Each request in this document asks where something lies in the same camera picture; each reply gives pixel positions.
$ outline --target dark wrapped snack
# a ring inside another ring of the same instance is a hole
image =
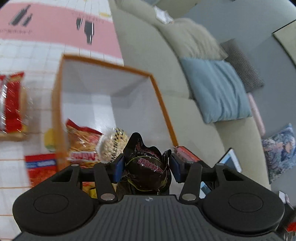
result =
[[[172,151],[163,154],[155,147],[146,147],[135,132],[123,150],[128,181],[140,191],[161,191],[168,181],[168,158]]]

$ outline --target box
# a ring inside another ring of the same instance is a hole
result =
[[[153,76],[130,67],[64,55],[52,110],[59,170],[68,165],[68,118],[102,133],[113,127],[128,135],[139,132],[146,146],[156,146],[161,152],[178,145]]]

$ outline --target striped pillow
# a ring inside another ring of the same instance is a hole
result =
[[[229,62],[235,69],[244,84],[246,92],[264,85],[260,75],[239,49],[234,39],[221,43],[221,46],[228,55],[225,61]]]

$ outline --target white device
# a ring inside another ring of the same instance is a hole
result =
[[[226,154],[221,158],[219,163],[223,163],[229,166],[231,169],[238,171],[239,173],[242,172],[242,167],[234,153],[234,150],[230,148]],[[204,183],[200,183],[200,198],[205,198],[205,196],[211,191],[211,189]]]

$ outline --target couch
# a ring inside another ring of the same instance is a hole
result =
[[[261,138],[253,117],[203,122],[178,58],[157,26],[153,8],[140,0],[109,0],[125,65],[154,75],[179,145],[186,146],[210,166],[232,147],[242,173],[270,189]],[[170,192],[181,187],[172,182]]]

